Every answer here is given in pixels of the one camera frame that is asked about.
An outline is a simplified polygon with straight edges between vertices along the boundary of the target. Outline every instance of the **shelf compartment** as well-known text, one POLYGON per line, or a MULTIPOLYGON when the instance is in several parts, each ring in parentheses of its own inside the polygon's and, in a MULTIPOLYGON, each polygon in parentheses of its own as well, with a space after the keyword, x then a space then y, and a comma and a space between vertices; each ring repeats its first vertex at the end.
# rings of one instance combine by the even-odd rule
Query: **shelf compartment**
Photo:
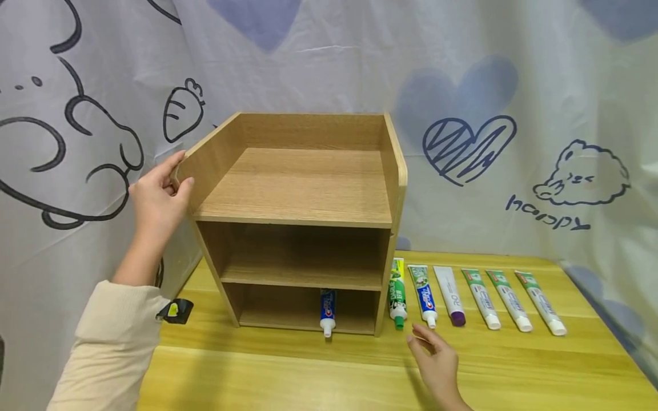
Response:
MULTIPOLYGON (((225 290, 231 301, 241 302, 241 326, 322 331, 317 288, 226 284, 225 290)), ((374 334, 378 299, 378 291, 336 290, 334 332, 374 334)))
POLYGON ((196 220, 390 228, 379 151, 248 147, 196 220))
MULTIPOLYGON (((209 231, 223 223, 198 224, 209 231)), ((241 234, 219 275, 224 283, 382 289, 386 250, 381 238, 388 230, 272 224, 237 230, 241 234)))

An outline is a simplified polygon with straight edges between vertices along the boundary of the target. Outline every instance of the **purple toothpaste cap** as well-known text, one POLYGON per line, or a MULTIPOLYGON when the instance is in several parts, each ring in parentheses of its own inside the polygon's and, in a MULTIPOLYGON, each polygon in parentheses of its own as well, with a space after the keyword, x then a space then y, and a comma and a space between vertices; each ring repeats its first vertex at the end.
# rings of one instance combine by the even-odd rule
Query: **purple toothpaste cap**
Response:
POLYGON ((463 312, 455 311, 450 314, 450 321, 455 327, 463 327, 466 324, 466 316, 463 312))

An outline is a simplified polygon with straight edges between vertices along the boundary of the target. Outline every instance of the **human hand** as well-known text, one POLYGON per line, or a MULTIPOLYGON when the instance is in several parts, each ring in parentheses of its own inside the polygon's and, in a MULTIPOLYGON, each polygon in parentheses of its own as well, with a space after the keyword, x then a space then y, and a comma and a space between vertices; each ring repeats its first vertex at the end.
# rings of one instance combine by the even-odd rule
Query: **human hand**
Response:
POLYGON ((407 344, 434 399, 447 411, 470 410, 457 388, 455 349, 425 326, 413 324, 413 334, 407 336, 407 344))
POLYGON ((194 179, 186 179, 176 191, 169 178, 184 157, 185 151, 178 151, 130 186, 135 205, 136 238, 164 247, 185 216, 194 179))

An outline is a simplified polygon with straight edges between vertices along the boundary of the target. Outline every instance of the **black clip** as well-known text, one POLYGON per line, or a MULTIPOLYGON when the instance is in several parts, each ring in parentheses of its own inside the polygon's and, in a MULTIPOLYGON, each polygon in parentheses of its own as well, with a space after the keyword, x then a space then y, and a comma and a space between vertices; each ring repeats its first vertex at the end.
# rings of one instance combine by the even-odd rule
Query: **black clip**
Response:
POLYGON ((164 306, 155 317, 171 324, 186 324, 192 308, 194 308, 194 303, 190 300, 174 299, 164 306))

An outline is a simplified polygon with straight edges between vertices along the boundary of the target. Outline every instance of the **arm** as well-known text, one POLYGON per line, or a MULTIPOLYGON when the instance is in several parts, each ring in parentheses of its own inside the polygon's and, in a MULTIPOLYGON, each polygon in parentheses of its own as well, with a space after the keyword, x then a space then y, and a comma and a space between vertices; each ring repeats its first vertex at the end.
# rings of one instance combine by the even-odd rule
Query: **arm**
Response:
POLYGON ((457 387, 459 358, 455 349, 433 330, 418 324, 413 325, 413 335, 407 337, 407 344, 416 358, 422 380, 441 409, 472 411, 457 387))
POLYGON ((155 319, 169 300, 153 287, 165 246, 182 220, 193 180, 176 193, 169 174, 183 159, 172 155, 130 187, 135 237, 112 281, 94 289, 48 411, 133 410, 159 342, 155 319))

